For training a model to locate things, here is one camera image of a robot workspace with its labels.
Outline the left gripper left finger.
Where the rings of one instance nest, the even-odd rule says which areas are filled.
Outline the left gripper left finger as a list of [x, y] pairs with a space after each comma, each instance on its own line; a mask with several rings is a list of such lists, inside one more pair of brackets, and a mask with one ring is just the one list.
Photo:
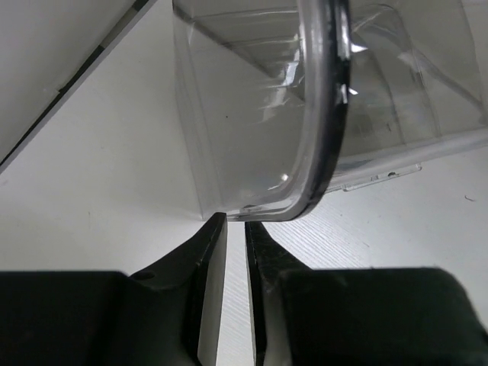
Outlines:
[[223, 306], [227, 218], [131, 275], [129, 365], [215, 365]]

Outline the clear acrylic drawer organizer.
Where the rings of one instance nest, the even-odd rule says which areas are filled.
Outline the clear acrylic drawer organizer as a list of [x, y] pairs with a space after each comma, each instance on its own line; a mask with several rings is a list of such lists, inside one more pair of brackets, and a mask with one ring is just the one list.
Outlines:
[[485, 1], [175, 1], [203, 218], [289, 221], [487, 144]]

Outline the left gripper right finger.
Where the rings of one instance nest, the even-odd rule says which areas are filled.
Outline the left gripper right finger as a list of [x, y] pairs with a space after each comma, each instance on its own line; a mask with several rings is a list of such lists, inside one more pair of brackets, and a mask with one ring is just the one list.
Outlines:
[[353, 295], [364, 269], [312, 269], [263, 223], [245, 224], [257, 365], [364, 365]]

